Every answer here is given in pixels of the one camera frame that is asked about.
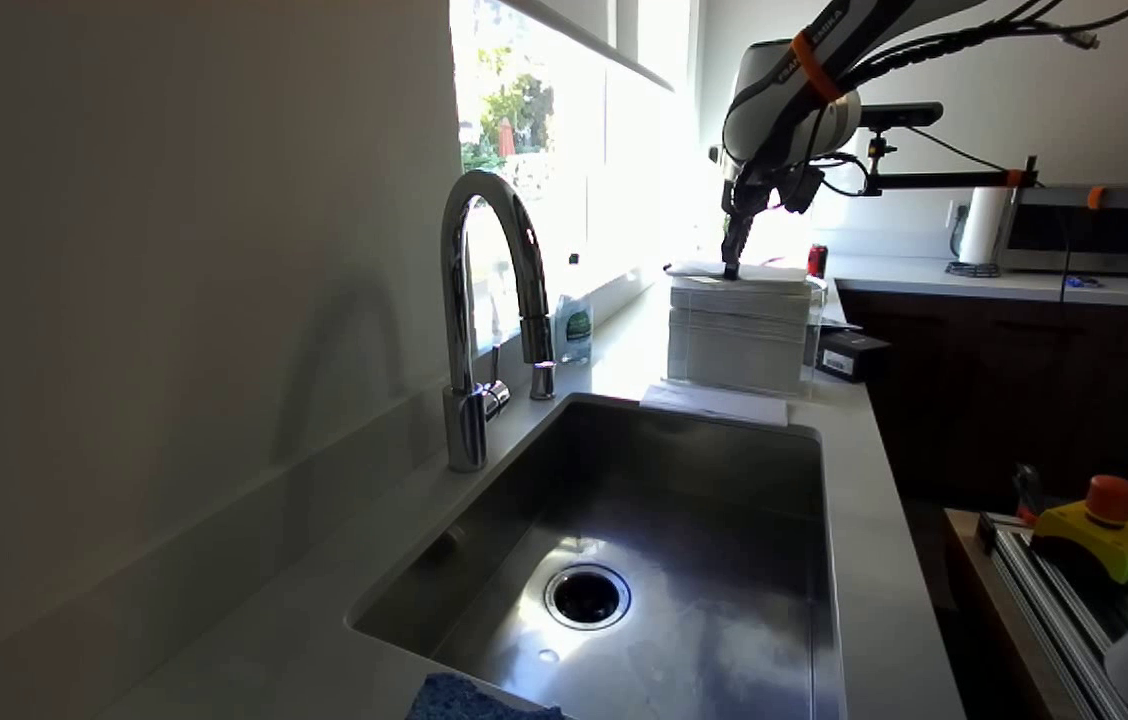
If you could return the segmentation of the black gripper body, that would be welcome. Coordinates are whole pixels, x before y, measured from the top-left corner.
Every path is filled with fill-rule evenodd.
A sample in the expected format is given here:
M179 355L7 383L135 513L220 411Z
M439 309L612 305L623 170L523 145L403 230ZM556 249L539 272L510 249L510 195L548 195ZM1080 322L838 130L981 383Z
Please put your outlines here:
M754 215L768 208L806 212L820 190L820 172L806 163L736 163L722 175L722 212Z

